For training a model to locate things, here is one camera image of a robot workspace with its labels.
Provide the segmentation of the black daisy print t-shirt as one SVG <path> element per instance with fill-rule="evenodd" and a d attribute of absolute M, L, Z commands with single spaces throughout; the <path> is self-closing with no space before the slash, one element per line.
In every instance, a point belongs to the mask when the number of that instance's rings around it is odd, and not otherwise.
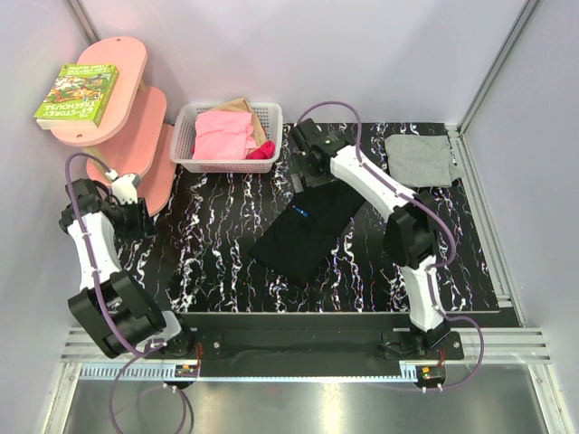
<path fill-rule="evenodd" d="M 250 248 L 250 255 L 264 268 L 303 287 L 364 203 L 364 197 L 342 181 L 296 193 Z"/>

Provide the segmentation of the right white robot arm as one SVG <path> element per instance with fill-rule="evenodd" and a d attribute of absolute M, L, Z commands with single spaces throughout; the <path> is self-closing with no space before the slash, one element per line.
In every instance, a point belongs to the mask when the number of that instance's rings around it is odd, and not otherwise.
<path fill-rule="evenodd" d="M 434 200 L 396 182 L 341 131 L 325 133 L 305 118 L 291 136 L 312 175 L 331 175 L 346 183 L 385 220 L 384 252 L 402 271 L 410 307 L 410 331 L 401 338 L 398 352 L 435 356 L 451 329 L 436 277 Z"/>

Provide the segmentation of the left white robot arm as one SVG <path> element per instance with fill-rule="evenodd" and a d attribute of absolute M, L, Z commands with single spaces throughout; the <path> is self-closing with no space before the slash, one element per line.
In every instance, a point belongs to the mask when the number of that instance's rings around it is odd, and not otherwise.
<path fill-rule="evenodd" d="M 125 353 L 148 339 L 163 339 L 174 357 L 187 357 L 195 349 L 195 336 L 183 320 L 163 311 L 120 263 L 115 240 L 133 241 L 155 233 L 143 198 L 125 202 L 101 196 L 105 185 L 81 178 L 66 187 L 76 203 L 69 204 L 59 220 L 74 240 L 81 264 L 80 293 L 68 300 L 69 309 L 109 358 Z"/>

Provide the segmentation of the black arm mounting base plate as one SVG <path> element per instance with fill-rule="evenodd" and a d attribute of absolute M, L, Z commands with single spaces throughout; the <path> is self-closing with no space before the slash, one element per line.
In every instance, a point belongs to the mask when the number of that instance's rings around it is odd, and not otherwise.
<path fill-rule="evenodd" d="M 464 358 L 458 332 L 425 350 L 409 316 L 392 313 L 185 313 L 202 346 L 201 377 L 257 382 L 372 381 L 399 376 L 401 362 Z"/>

